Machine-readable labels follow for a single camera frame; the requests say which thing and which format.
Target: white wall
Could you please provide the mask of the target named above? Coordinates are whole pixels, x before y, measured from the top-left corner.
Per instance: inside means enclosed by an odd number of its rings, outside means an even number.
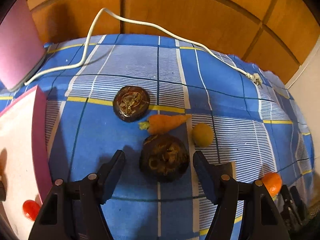
[[[314,203],[320,200],[320,37],[286,87],[290,87],[289,92],[301,109],[312,134],[316,171]]]

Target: carrot tip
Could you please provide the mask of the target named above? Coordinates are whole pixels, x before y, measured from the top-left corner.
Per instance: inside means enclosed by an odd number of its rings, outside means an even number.
[[[138,125],[139,125],[140,130],[148,130],[150,127],[149,122],[140,122],[140,123],[138,123]]]

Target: shiitake mushroom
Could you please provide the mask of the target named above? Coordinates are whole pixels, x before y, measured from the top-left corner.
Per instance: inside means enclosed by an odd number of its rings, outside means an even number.
[[[125,86],[121,88],[113,99],[113,111],[125,122],[140,119],[148,110],[150,97],[143,88]]]
[[[189,153],[178,138],[151,135],[143,142],[139,166],[144,174],[159,182],[172,182],[186,172],[189,160]]]

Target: silver rivet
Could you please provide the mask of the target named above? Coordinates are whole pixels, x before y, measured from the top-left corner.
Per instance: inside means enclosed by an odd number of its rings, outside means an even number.
[[[55,183],[55,185],[60,186],[63,183],[63,180],[57,179],[54,183]]]
[[[260,186],[262,186],[263,185],[263,182],[261,181],[261,180],[256,180],[255,182],[254,182],[258,187],[260,187]]]
[[[230,179],[230,176],[228,174],[222,174],[221,175],[221,179],[223,180],[229,180]]]
[[[95,173],[91,173],[88,175],[88,179],[90,179],[90,180],[94,180],[96,178],[97,178],[97,174],[95,174]]]

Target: white cord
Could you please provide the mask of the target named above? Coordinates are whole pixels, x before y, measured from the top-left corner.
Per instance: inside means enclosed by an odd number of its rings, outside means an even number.
[[[195,41],[190,41],[190,40],[187,40],[187,39],[184,39],[182,37],[179,37],[169,31],[167,31],[166,29],[160,27],[159,25],[156,25],[156,24],[153,24],[153,23],[148,23],[148,22],[141,22],[141,21],[135,21],[135,20],[130,20],[130,19],[126,19],[126,18],[123,18],[119,15],[116,15],[114,14],[113,12],[111,12],[110,10],[108,10],[107,8],[102,8],[98,14],[96,15],[96,17],[94,18],[91,26],[90,26],[90,29],[89,29],[89,32],[88,32],[88,35],[87,35],[87,38],[85,40],[85,44],[84,44],[84,51],[83,51],[83,54],[82,54],[82,58],[81,60],[77,63],[77,64],[73,64],[73,65],[67,65],[67,66],[60,66],[60,67],[54,67],[54,68],[50,68],[50,69],[47,69],[47,70],[43,70],[39,73],[37,73],[36,75],[34,75],[32,78],[30,78],[27,82],[25,82],[24,84],[27,86],[29,85],[33,80],[35,80],[36,78],[44,75],[44,74],[47,74],[47,73],[51,73],[51,72],[54,72],[54,71],[59,71],[59,70],[65,70],[65,69],[72,69],[72,68],[77,68],[77,67],[80,67],[83,65],[83,63],[85,62],[85,59],[86,59],[86,55],[87,55],[87,50],[88,50],[88,46],[89,46],[89,41],[90,41],[90,38],[91,38],[91,35],[92,35],[92,32],[93,32],[93,29],[94,29],[94,26],[96,25],[97,23],[97,20],[99,19],[100,15],[102,14],[103,11],[106,11],[109,15],[111,15],[112,17],[120,20],[120,21],[124,21],[124,22],[128,22],[128,23],[133,23],[133,24],[139,24],[139,25],[145,25],[145,26],[151,26],[151,27],[154,27],[158,30],[161,30],[162,32],[170,35],[171,37],[174,37],[175,39],[177,40],[180,40],[180,41],[185,41],[185,42],[189,42],[191,44],[194,44],[194,45],[197,45],[199,47],[202,47],[204,48],[208,53],[210,53],[212,56],[214,56],[215,58],[217,58],[218,60],[220,60],[221,62],[227,64],[228,66],[230,66],[231,68],[235,69],[236,71],[239,71],[240,73],[242,73],[243,75],[245,75],[247,78],[251,79],[252,81],[254,81],[254,76],[251,75],[250,73],[247,73],[246,71],[240,69],[240,68],[237,68],[235,66],[232,66],[224,61],[222,61],[221,59],[219,59],[216,55],[214,55],[211,50],[209,50],[206,46],[204,46],[203,44],[201,43],[198,43],[198,42],[195,42]]]

